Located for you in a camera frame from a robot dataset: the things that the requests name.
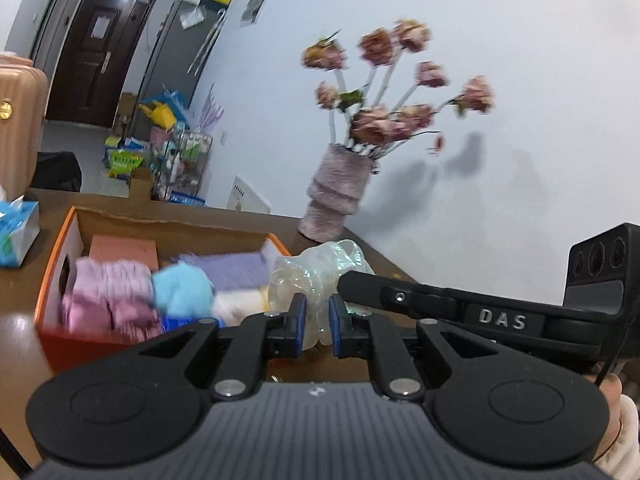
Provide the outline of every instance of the camera lens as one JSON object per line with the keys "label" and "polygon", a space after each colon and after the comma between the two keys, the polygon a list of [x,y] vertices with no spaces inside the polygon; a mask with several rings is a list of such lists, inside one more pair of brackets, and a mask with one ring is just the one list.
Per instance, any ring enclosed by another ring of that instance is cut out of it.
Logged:
{"label": "camera lens", "polygon": [[574,276],[579,276],[584,269],[584,254],[580,251],[574,256]]}
{"label": "camera lens", "polygon": [[613,251],[611,252],[611,266],[619,267],[625,261],[626,245],[622,238],[616,238],[613,242]]}
{"label": "camera lens", "polygon": [[600,274],[604,266],[604,245],[601,242],[595,243],[589,252],[589,272],[592,276]]}

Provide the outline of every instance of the suitcase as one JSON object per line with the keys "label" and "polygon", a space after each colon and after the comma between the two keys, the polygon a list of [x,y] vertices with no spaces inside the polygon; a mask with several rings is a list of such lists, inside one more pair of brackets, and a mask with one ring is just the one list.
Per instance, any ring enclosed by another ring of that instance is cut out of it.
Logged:
{"label": "suitcase", "polygon": [[29,59],[0,54],[0,186],[7,200],[24,194],[33,178],[49,83]]}

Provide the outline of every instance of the refrigerator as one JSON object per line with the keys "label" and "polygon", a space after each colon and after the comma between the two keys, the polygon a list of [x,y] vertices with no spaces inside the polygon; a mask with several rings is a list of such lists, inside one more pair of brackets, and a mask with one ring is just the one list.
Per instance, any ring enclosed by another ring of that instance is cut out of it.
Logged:
{"label": "refrigerator", "polygon": [[[180,91],[186,107],[189,108],[191,105],[193,93],[209,57],[212,44],[201,53],[200,61],[190,72],[188,72],[189,68],[196,59],[198,51],[203,44],[206,44],[212,27],[220,18],[220,11],[226,12],[228,7],[228,4],[214,0],[201,0],[200,5],[206,7],[205,20],[187,29],[182,28],[180,15],[192,11],[193,3],[176,0],[172,5],[146,66],[145,76],[138,91],[138,102],[162,94],[166,87],[171,91]],[[149,118],[136,106],[129,127],[129,135],[140,140],[149,140],[152,126]]]}

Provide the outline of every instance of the wooden table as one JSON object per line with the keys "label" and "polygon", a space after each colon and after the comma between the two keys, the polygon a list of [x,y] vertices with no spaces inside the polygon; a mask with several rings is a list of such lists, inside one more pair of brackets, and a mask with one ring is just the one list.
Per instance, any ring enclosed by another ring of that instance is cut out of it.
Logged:
{"label": "wooden table", "polygon": [[[26,428],[24,409],[31,393],[50,377],[33,330],[33,310],[53,243],[71,206],[87,206],[132,218],[177,220],[250,232],[270,232],[284,243],[291,254],[299,254],[316,245],[298,233],[296,218],[91,194],[47,190],[32,190],[30,193],[34,195],[32,200],[40,202],[40,235],[20,269],[0,269],[0,427],[31,465],[36,465],[40,457]],[[377,274],[411,280],[350,231],[345,230],[343,237],[360,245]],[[394,318],[401,324],[412,323],[403,316]],[[361,360],[338,361],[326,351],[312,350],[295,361],[280,360],[271,366],[270,373],[287,381],[344,381],[362,380],[367,376],[367,369]],[[0,460],[0,479],[5,478],[15,477]]]}

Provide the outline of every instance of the vase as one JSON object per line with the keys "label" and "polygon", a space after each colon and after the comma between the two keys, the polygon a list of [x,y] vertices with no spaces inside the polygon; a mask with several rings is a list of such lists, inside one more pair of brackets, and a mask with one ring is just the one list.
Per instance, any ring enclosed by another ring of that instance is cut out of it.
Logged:
{"label": "vase", "polygon": [[374,164],[368,156],[358,155],[341,144],[329,144],[306,190],[311,202],[298,231],[319,243],[337,240],[346,216],[358,210]]}

